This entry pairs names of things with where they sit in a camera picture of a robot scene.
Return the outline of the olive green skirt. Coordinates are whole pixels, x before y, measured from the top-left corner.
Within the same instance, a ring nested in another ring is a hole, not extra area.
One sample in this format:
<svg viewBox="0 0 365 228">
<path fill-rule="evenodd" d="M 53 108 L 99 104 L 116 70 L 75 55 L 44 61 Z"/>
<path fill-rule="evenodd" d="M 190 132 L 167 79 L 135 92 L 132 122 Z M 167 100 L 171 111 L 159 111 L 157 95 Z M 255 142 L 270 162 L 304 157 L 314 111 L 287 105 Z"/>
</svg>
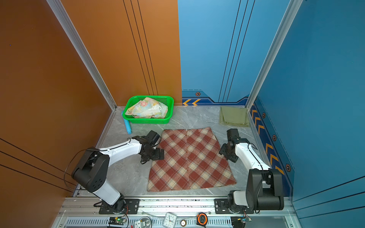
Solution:
<svg viewBox="0 0 365 228">
<path fill-rule="evenodd" d="M 237 127 L 250 127 L 247 108 L 221 106 L 219 124 Z"/>
</svg>

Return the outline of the red plaid skirt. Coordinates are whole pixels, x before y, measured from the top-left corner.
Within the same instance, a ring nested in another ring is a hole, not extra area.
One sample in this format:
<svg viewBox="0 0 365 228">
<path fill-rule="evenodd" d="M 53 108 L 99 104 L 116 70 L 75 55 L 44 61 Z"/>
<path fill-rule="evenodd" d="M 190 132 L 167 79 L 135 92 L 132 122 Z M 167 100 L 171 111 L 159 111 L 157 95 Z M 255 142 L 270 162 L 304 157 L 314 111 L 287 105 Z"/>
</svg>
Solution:
<svg viewBox="0 0 365 228">
<path fill-rule="evenodd" d="M 210 127 L 168 129 L 159 147 L 164 159 L 153 161 L 148 192 L 197 190 L 237 183 L 227 160 L 219 155 L 220 144 Z"/>
</svg>

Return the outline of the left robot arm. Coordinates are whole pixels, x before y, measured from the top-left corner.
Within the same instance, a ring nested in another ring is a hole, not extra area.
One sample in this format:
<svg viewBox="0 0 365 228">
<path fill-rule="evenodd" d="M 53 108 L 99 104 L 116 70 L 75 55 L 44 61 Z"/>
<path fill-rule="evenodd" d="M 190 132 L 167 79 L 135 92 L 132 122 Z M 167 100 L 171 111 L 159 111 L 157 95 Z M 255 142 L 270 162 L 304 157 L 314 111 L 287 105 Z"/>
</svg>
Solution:
<svg viewBox="0 0 365 228">
<path fill-rule="evenodd" d="M 71 177 L 99 197 L 112 213 L 126 213 L 124 196 L 107 180 L 108 168 L 137 154 L 141 156 L 141 164 L 163 160 L 164 150 L 157 147 L 160 139 L 158 133 L 150 131 L 146 136 L 134 136 L 114 146 L 101 149 L 90 147 L 85 150 Z"/>
</svg>

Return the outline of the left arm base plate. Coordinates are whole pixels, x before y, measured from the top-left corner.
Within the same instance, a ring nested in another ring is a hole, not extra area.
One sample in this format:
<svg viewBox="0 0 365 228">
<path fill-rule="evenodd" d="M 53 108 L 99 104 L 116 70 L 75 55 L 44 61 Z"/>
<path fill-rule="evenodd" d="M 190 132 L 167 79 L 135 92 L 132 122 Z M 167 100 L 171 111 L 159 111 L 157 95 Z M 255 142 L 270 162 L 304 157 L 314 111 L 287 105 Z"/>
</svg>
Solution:
<svg viewBox="0 0 365 228">
<path fill-rule="evenodd" d="M 99 214 L 135 215 L 138 212 L 139 204 L 139 199 L 120 199 L 114 205 L 109 205 L 104 200 L 94 205 L 100 206 Z"/>
</svg>

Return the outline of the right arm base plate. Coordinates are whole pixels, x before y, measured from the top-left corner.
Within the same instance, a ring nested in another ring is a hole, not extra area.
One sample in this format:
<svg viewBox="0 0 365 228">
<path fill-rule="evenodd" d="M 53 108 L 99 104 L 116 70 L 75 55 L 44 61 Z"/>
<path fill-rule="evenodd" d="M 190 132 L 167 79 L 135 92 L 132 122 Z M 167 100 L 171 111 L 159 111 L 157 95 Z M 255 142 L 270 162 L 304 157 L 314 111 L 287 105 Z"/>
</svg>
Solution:
<svg viewBox="0 0 365 228">
<path fill-rule="evenodd" d="M 253 214 L 254 211 L 247 206 L 236 205 L 229 202 L 227 198 L 214 199 L 214 209 L 216 214 Z"/>
</svg>

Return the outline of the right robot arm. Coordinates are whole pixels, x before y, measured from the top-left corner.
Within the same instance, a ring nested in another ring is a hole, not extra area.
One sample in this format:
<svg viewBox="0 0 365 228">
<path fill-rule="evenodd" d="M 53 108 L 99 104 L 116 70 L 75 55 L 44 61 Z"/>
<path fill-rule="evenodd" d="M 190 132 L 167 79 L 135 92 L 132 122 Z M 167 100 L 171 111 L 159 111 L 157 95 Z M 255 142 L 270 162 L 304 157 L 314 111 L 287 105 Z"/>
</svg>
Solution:
<svg viewBox="0 0 365 228">
<path fill-rule="evenodd" d="M 241 138 L 237 129 L 227 130 L 227 140 L 219 154 L 231 162 L 241 160 L 248 169 L 248 179 L 246 190 L 230 191 L 226 207 L 243 214 L 283 210 L 282 174 L 268 166 L 254 151 L 256 146 Z"/>
</svg>

